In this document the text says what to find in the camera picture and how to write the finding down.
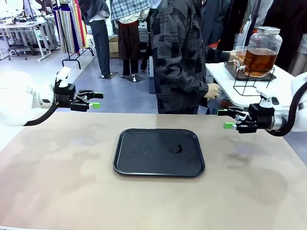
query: tea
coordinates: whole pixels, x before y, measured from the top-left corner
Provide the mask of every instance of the tea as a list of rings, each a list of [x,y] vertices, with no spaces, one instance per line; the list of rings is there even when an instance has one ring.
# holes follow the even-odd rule
[[[263,77],[271,71],[277,53],[266,48],[248,49],[245,55],[244,64],[246,65],[245,74],[251,77]]]

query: person in patterned jacket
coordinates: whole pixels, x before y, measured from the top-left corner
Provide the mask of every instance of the person in patterned jacket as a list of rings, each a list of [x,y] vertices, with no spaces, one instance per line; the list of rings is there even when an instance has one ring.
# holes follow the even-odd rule
[[[205,63],[237,59],[234,51],[204,48],[201,0],[162,0],[151,16],[154,81],[160,114],[197,114],[219,95],[205,83]]]

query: black wire stand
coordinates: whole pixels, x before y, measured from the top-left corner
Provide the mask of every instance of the black wire stand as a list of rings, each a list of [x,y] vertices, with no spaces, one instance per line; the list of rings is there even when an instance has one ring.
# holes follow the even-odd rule
[[[80,64],[80,61],[78,60],[78,58],[79,58],[82,54],[84,54],[87,50],[89,50],[89,51],[92,53],[92,56],[95,56],[94,53],[93,53],[92,48],[90,48],[90,47],[86,48],[85,50],[82,49],[82,53],[79,53],[79,52],[78,52],[78,53],[77,53],[77,57],[74,58],[74,59],[71,58],[74,54],[69,54],[69,53],[68,53],[68,58],[62,60],[62,66],[64,67],[64,61],[76,61],[76,62],[78,62],[79,69],[81,69],[81,64]]]
[[[261,71],[261,72],[268,72],[268,73],[267,73],[266,75],[262,76],[262,77],[252,77],[252,76],[250,75],[250,73],[253,72],[253,71]],[[257,81],[259,81],[259,80],[257,80],[257,79],[265,78],[265,77],[267,77],[267,78],[269,77],[269,79],[268,79],[268,81],[267,81],[268,84],[267,84],[267,87],[266,87],[266,88],[268,88],[269,83],[270,83],[271,80],[272,80],[274,71],[275,71],[275,68],[274,68],[274,67],[273,67],[272,69],[250,69],[250,68],[246,67],[245,70],[239,70],[239,71],[237,72],[237,74],[236,74],[236,79],[235,79],[235,83],[234,83],[234,89],[235,89],[235,91],[236,91],[239,95],[241,95],[241,96],[246,96],[246,97],[259,96],[259,94],[257,94],[257,95],[244,95],[245,89],[248,88],[248,87],[256,88],[255,83],[256,83]],[[244,75],[246,76],[245,85],[236,85],[236,82],[237,82],[237,81],[242,82],[242,79],[238,79],[238,76],[239,76],[240,73],[241,73],[241,74],[244,74]],[[254,83],[253,83],[252,85],[248,85],[248,82],[251,82],[251,81],[254,81]],[[244,87],[242,93],[240,93],[240,92],[238,91],[238,89],[237,89],[237,88],[241,88],[241,87]]]

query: jar lid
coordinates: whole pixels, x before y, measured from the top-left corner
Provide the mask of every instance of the jar lid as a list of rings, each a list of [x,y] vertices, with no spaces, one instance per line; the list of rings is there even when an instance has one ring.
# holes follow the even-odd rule
[[[279,34],[279,32],[280,32],[280,29],[276,27],[260,26],[258,28],[258,33]]]

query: white robotic arm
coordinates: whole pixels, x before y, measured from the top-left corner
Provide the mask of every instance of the white robotic arm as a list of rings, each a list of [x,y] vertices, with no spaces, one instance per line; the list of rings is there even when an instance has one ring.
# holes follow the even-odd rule
[[[79,90],[68,84],[70,69],[64,67],[54,83],[35,84],[25,73],[11,71],[0,75],[0,123],[15,126],[33,126],[48,119],[58,107],[85,112],[90,108],[99,108],[99,103],[89,103],[92,98],[103,98],[102,93],[92,90]],[[33,108],[48,111],[39,119],[30,121]]]
[[[276,97],[259,92],[261,102],[251,104],[248,111],[230,107],[218,111],[219,116],[230,116],[235,123],[225,123],[224,128],[238,130],[239,133],[255,133],[265,129],[274,136],[282,137],[289,133],[307,131],[307,72],[291,81],[292,102],[290,108],[279,105]]]

